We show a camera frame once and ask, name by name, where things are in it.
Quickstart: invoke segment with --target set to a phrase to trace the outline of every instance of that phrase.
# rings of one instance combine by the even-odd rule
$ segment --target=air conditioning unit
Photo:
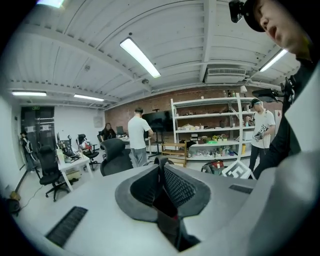
[[[205,84],[236,84],[246,78],[246,70],[241,68],[208,68]]]

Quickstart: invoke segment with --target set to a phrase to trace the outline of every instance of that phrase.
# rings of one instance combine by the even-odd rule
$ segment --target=camera
[[[242,19],[244,5],[245,3],[240,0],[232,0],[229,2],[230,15],[233,23],[238,23]]]

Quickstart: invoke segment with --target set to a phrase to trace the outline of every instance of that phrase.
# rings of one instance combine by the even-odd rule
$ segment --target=television screen
[[[173,132],[174,130],[172,112],[169,110],[144,114],[142,118],[147,121],[153,131]]]

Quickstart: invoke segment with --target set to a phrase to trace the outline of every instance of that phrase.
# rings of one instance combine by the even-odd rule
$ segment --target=white metal shelving unit
[[[254,98],[251,97],[240,97],[239,93],[236,93],[236,97],[226,97],[226,98],[205,98],[205,99],[195,99],[181,102],[174,102],[171,99],[171,110],[172,110],[172,122],[173,122],[173,133],[174,133],[174,143],[178,143],[179,134],[186,133],[207,133],[207,132],[220,132],[220,131],[235,131],[239,130],[239,141],[228,140],[222,141],[214,144],[194,144],[190,148],[205,148],[205,147],[218,147],[218,146],[231,146],[231,145],[239,145],[238,154],[234,156],[221,156],[221,157],[210,157],[210,156],[194,156],[191,158],[187,158],[187,160],[198,160],[198,161],[210,161],[214,159],[219,160],[229,160],[229,159],[237,159],[240,160],[242,157],[249,157],[251,152],[246,152],[242,154],[242,145],[249,143],[249,141],[243,141],[243,130],[254,129],[254,126],[243,126],[243,115],[253,115],[254,112],[250,111],[242,111],[242,104],[249,104]],[[205,106],[205,105],[221,105],[228,104],[229,110],[232,112],[228,113],[212,113],[212,114],[194,114],[194,115],[184,115],[184,116],[176,116],[177,109],[179,108],[187,108],[187,107],[196,107],[196,106]],[[233,104],[237,104],[238,111],[235,111],[233,108]],[[236,116],[239,119],[239,126],[236,127],[224,127],[224,128],[210,128],[210,129],[198,129],[198,130],[177,130],[178,120],[181,119],[197,119],[197,118],[208,118],[208,117],[230,117],[230,124],[233,125],[233,116]]]

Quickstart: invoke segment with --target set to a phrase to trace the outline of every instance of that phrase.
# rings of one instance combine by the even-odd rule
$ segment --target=white wall
[[[23,163],[14,120],[16,115],[20,116],[18,105],[10,94],[0,92],[0,192],[6,197],[16,189],[23,175],[23,171],[19,171]]]
[[[94,117],[102,117],[102,126],[94,127]],[[55,106],[54,107],[54,132],[57,137],[59,133],[60,140],[67,140],[68,135],[71,136],[71,144],[77,147],[76,138],[79,134],[85,134],[86,138],[92,144],[98,144],[97,135],[104,129],[105,115],[102,110],[71,107],[71,106]]]

